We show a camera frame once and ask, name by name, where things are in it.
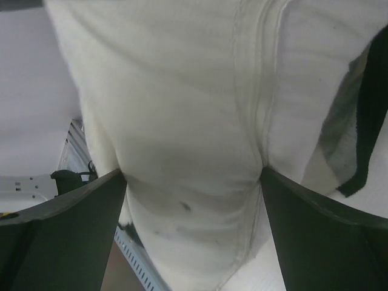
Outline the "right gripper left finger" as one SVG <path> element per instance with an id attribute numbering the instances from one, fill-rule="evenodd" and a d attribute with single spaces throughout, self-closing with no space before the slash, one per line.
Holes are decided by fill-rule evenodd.
<path id="1" fill-rule="evenodd" d="M 99 290 L 126 189 L 120 170 L 1 218 L 1 290 Z"/>

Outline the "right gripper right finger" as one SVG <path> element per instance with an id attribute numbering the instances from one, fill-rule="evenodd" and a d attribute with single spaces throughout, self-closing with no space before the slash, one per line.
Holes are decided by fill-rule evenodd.
<path id="1" fill-rule="evenodd" d="M 287 290 L 387 290 L 387 219 L 268 168 L 261 188 Z"/>

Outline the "white pillow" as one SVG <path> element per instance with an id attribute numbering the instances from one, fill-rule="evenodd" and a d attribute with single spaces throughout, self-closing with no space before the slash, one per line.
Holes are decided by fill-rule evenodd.
<path id="1" fill-rule="evenodd" d="M 171 290 L 284 290 L 261 188 L 302 181 L 386 1 L 46 1 L 119 224 Z M 387 114 L 349 207 L 387 217 Z"/>

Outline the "black white checkered pillowcase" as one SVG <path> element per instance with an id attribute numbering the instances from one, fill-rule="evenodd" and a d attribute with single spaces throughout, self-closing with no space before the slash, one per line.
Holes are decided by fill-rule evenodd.
<path id="1" fill-rule="evenodd" d="M 387 113 L 387 29 L 349 64 L 302 181 L 323 195 L 349 197 L 367 182 Z"/>

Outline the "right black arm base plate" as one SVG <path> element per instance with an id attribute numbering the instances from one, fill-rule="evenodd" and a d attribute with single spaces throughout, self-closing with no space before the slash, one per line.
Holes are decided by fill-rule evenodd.
<path id="1" fill-rule="evenodd" d="M 73 172 L 71 170 L 58 170 L 50 175 L 57 186 L 58 196 L 76 190 L 98 178 L 94 163 L 90 161 L 86 172 Z"/>

